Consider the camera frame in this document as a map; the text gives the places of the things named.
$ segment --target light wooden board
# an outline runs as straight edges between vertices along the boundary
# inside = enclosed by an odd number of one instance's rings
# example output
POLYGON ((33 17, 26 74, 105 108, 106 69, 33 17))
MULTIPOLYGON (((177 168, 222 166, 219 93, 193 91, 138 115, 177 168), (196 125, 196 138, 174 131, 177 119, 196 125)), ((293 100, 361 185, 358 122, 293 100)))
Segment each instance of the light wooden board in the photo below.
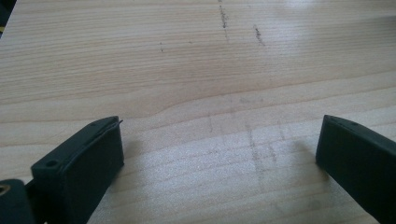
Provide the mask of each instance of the light wooden board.
POLYGON ((396 140, 394 1, 18 0, 0 178, 119 115, 90 223, 375 223, 315 165, 323 115, 396 140))

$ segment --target wooden surface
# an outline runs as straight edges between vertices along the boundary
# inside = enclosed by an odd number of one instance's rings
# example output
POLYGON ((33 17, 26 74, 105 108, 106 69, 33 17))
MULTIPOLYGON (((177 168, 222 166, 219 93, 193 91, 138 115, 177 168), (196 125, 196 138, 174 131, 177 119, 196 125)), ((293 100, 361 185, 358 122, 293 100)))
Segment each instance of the wooden surface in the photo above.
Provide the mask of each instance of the wooden surface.
POLYGON ((119 115, 90 223, 375 223, 315 165, 323 115, 396 140, 396 3, 18 0, 0 178, 119 115))

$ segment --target black clamp jaw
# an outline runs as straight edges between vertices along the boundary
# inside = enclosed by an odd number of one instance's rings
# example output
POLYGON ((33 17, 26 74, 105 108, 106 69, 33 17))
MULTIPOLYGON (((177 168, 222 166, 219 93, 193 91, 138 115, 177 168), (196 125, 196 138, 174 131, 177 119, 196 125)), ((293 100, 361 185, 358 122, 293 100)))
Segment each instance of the black clamp jaw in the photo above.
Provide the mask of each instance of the black clamp jaw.
POLYGON ((380 223, 396 223, 396 143, 347 119, 325 116, 317 164, 380 223))
POLYGON ((26 186, 0 181, 0 224, 87 223, 122 166, 119 118, 92 122, 36 162, 26 186))

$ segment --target screw hole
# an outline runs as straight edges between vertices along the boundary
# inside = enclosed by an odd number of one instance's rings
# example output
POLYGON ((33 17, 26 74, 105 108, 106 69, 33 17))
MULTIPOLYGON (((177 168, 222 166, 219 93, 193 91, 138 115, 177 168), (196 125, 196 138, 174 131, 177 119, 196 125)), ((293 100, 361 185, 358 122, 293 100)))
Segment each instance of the screw hole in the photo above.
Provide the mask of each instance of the screw hole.
POLYGON ((56 166, 57 164, 58 164, 57 161, 49 161, 49 162, 46 163, 46 166, 47 167, 52 167, 52 166, 56 166))
POLYGON ((11 187, 9 185, 0 185, 0 196, 6 194, 10 189, 11 187))

